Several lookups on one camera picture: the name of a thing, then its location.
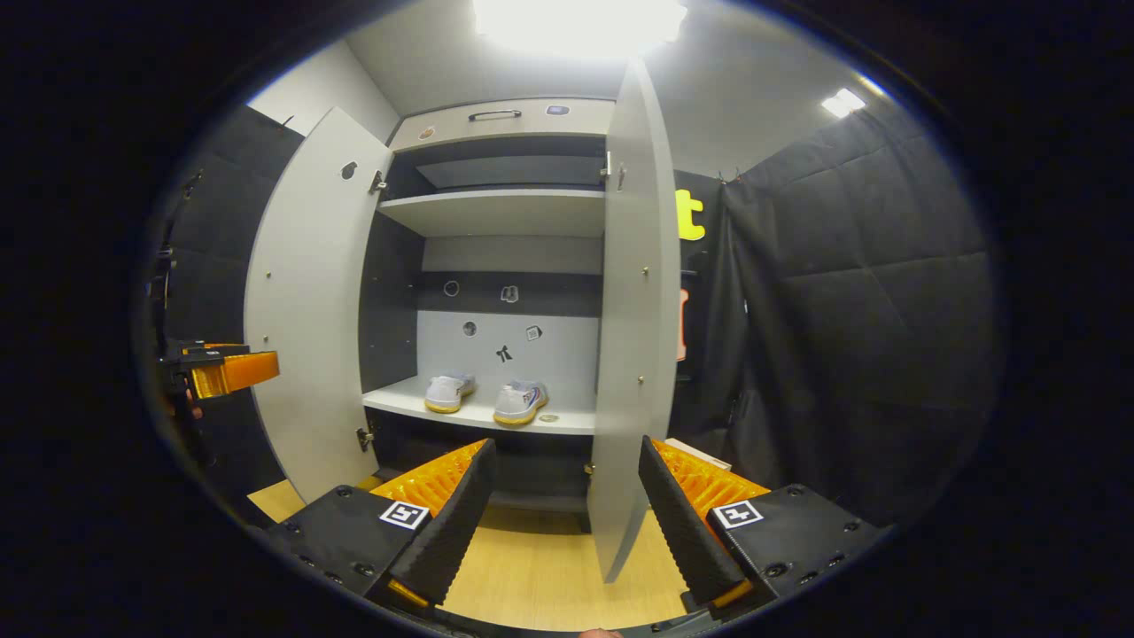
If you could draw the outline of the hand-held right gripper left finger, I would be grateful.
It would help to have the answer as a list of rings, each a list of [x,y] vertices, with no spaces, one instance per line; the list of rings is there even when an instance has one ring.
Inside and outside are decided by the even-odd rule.
[[[491,439],[474,441],[373,490],[340,485],[269,526],[266,543],[370,602],[441,605],[498,477]]]

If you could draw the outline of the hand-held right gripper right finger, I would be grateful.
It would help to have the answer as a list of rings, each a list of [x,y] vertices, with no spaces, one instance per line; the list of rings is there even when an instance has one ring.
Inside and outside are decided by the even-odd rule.
[[[637,473],[694,609],[795,596],[887,534],[816,490],[768,490],[661,440],[641,441]]]

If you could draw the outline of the grey cabinet door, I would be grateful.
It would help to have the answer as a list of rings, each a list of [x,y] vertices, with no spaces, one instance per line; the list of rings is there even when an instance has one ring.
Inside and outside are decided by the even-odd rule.
[[[638,537],[644,439],[667,435],[680,323],[680,239],[672,154],[648,65],[628,62],[606,138],[606,235],[598,393],[587,494],[606,584]]]
[[[301,142],[260,218],[245,282],[244,327],[278,355],[252,388],[276,460],[304,502],[376,473],[366,424],[358,307],[366,243],[392,151],[333,107]]]

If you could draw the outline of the small ceiling light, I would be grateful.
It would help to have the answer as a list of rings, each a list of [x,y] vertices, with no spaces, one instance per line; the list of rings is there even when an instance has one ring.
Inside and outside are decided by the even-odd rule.
[[[820,104],[826,112],[843,120],[843,118],[850,116],[858,110],[866,109],[868,103],[860,97],[858,94],[853,92],[853,90],[838,90],[833,96],[823,97]]]

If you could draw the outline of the grey shoe cabinet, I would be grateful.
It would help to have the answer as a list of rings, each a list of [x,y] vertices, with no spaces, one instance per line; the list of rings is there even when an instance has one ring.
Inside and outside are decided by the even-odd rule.
[[[500,109],[523,116],[469,122]],[[573,516],[590,531],[613,109],[607,97],[513,97],[411,114],[393,129],[358,322],[382,478],[493,437],[493,505]],[[443,373],[477,380],[452,415],[423,405]],[[497,394],[514,380],[540,381],[549,401],[528,424],[497,424]]]

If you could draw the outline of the large ceiling light panel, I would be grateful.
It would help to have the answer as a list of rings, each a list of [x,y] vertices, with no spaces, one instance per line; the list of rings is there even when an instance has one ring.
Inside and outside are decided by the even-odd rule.
[[[579,59],[637,57],[675,42],[680,0],[471,0],[479,36],[510,50]]]

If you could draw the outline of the white canvas shoe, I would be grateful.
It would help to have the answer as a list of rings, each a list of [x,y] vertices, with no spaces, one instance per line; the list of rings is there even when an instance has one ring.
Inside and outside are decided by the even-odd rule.
[[[540,381],[509,381],[496,397],[493,420],[502,425],[528,424],[548,401],[547,388]]]
[[[430,412],[452,415],[476,390],[477,380],[469,373],[443,373],[429,380],[423,405]]]

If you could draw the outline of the white flat box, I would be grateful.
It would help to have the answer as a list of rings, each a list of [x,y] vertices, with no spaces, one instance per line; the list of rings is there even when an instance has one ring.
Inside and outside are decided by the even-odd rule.
[[[708,454],[703,451],[700,451],[700,449],[689,446],[688,444],[685,444],[684,441],[677,439],[667,439],[665,440],[665,444],[680,449],[680,451],[688,453],[689,456],[695,456],[696,459],[701,459],[702,461],[711,463],[713,465],[713,467],[718,467],[725,471],[733,470],[733,463],[725,462],[721,459],[717,459],[716,456]]]

